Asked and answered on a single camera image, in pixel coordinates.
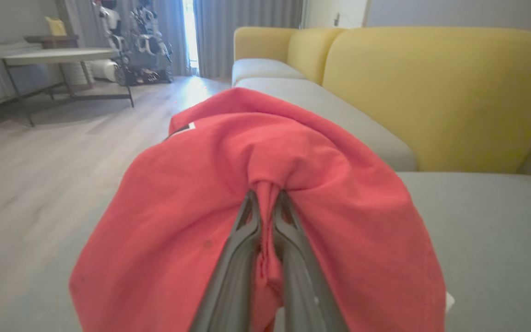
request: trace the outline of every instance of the sofa armrest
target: sofa armrest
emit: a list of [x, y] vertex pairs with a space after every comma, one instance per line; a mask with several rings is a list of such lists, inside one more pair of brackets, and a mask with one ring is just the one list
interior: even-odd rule
[[235, 61], [276, 59], [286, 63], [290, 38], [298, 29], [242, 27], [235, 30]]

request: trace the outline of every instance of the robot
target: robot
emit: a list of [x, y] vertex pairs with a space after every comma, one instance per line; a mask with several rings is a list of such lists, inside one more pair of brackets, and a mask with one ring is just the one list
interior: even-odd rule
[[162, 39], [150, 0], [140, 0], [139, 6], [130, 12], [131, 27], [127, 31], [123, 31], [120, 14], [114, 10], [118, 0], [96, 2], [108, 43], [122, 53], [124, 65], [116, 67], [116, 82], [120, 85], [173, 82], [173, 50]]

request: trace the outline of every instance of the wall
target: wall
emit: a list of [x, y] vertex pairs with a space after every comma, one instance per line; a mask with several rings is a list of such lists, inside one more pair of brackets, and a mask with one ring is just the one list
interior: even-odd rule
[[0, 42], [50, 34], [45, 16], [57, 17], [53, 0], [0, 0]]
[[331, 28], [340, 14], [338, 27], [362, 26], [368, 0], [309, 0], [307, 4], [307, 28]]
[[367, 26], [444, 25], [531, 31], [531, 0], [371, 0]]

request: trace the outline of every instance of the table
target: table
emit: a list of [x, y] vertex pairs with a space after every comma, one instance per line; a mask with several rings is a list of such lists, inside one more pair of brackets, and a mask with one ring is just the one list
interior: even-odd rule
[[[63, 76], [63, 82], [44, 89], [44, 90], [48, 90], [52, 99], [54, 99], [52, 88], [55, 88], [56, 86], [65, 85], [67, 87], [69, 97], [74, 101], [86, 101], [86, 100], [90, 101], [90, 100], [97, 100], [97, 99], [130, 99], [130, 105], [132, 107], [135, 107], [135, 103], [132, 100], [132, 93], [130, 92], [130, 86], [128, 85], [128, 82], [126, 82], [126, 88], [128, 90], [128, 94], [88, 95], [88, 96], [75, 95], [73, 91], [71, 90], [70, 85], [67, 82], [67, 75], [65, 71], [63, 70], [63, 66], [61, 66], [61, 63], [80, 62], [82, 64], [82, 69], [87, 78], [87, 82], [88, 84], [91, 84], [89, 75], [87, 74], [87, 69], [86, 69], [84, 61], [91, 61], [95, 59], [113, 59], [113, 58], [118, 58], [118, 60], [120, 61], [120, 64], [124, 68], [124, 63], [122, 63], [122, 55], [120, 54], [120, 52], [118, 52], [118, 50], [114, 50], [113, 48], [54, 48], [54, 49], [48, 49], [48, 50], [30, 51], [27, 53], [21, 53], [21, 54], [15, 54], [15, 55], [3, 55], [0, 57], [0, 59], [2, 59], [4, 66], [6, 68], [6, 72], [9, 76], [9, 80], [12, 83], [13, 90], [15, 94], [17, 94], [18, 99], [20, 101], [23, 99], [23, 96], [19, 93], [18, 87], [13, 81], [13, 77], [11, 76], [11, 73], [9, 72], [9, 68], [16, 67], [19, 65], [57, 64], [59, 65], [61, 76]], [[32, 122], [31, 113], [26, 111], [25, 115], [28, 118], [30, 126], [33, 127], [34, 122]]]

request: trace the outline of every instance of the gray wall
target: gray wall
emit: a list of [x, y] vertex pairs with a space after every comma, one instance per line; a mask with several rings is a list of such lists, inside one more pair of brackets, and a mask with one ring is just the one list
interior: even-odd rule
[[371, 0], [367, 26], [444, 25], [531, 31], [531, 0]]
[[53, 0], [0, 0], [0, 42], [50, 34], [45, 16], [58, 16]]

